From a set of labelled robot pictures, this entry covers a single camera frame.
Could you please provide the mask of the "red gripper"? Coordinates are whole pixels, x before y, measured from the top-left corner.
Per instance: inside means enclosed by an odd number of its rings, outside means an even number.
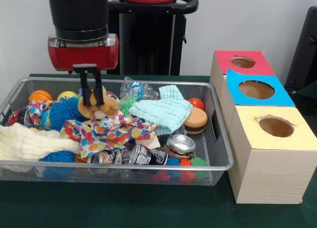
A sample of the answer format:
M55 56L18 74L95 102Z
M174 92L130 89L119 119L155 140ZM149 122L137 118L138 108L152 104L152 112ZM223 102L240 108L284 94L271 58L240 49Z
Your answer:
M49 36L48 52L53 67L57 71L71 71L76 66L95 66L94 95L96 106L104 104L103 85L100 70L115 69L118 64L119 40L116 34L109 34L102 41L84 44L66 43L55 35ZM81 80L83 104L90 106L91 90L88 86L85 70L78 71Z

